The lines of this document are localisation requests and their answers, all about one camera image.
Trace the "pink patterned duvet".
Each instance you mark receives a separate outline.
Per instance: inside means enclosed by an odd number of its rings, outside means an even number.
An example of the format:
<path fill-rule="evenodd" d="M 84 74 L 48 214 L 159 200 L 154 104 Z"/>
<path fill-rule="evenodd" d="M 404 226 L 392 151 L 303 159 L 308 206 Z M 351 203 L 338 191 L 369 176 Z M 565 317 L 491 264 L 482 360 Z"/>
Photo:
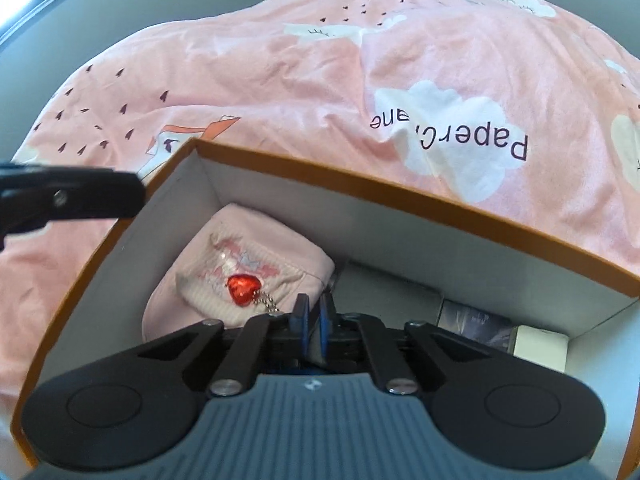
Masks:
<path fill-rule="evenodd" d="M 81 67 L 15 160 L 149 177 L 192 139 L 467 204 L 639 271 L 639 61 L 544 0 L 266 0 Z"/>

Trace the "illustrated card box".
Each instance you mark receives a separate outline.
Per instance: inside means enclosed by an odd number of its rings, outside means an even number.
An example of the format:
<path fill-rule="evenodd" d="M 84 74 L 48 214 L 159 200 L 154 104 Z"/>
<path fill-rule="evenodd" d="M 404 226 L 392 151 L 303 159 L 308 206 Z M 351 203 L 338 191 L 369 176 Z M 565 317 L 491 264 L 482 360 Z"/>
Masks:
<path fill-rule="evenodd" d="M 514 324 L 502 315 L 445 299 L 437 326 L 490 348 L 508 352 Z"/>

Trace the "orange cardboard storage box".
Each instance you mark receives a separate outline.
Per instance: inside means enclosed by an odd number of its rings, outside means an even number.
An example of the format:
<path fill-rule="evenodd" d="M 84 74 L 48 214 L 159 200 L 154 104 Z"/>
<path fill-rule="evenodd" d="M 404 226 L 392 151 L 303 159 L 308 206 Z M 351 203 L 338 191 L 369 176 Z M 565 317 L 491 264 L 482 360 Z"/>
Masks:
<path fill-rule="evenodd" d="M 334 261 L 342 312 L 399 325 L 446 301 L 565 334 L 568 374 L 600 396 L 592 463 L 634 470 L 639 443 L 639 279 L 575 244 L 477 208 L 361 174 L 190 140 L 145 180 L 137 218 L 117 222 L 52 318 L 23 385 L 138 344 L 152 291 L 228 204 L 256 209 Z"/>

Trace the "white box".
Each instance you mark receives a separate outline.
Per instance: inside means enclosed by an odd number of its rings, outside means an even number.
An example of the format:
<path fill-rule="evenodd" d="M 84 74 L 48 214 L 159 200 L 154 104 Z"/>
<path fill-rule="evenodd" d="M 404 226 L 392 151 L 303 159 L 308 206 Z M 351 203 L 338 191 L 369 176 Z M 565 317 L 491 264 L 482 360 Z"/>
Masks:
<path fill-rule="evenodd" d="M 515 326 L 510 352 L 519 359 L 564 373 L 570 338 L 528 325 Z"/>

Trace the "grey box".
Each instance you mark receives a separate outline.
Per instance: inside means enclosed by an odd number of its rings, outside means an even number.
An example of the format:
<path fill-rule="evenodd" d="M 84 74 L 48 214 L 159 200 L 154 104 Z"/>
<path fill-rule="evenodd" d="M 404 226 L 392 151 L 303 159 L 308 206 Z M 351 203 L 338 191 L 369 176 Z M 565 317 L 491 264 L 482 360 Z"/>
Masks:
<path fill-rule="evenodd" d="M 373 315 L 389 328 L 409 321 L 436 324 L 442 305 L 438 290 L 354 262 L 341 270 L 332 296 L 338 312 Z"/>

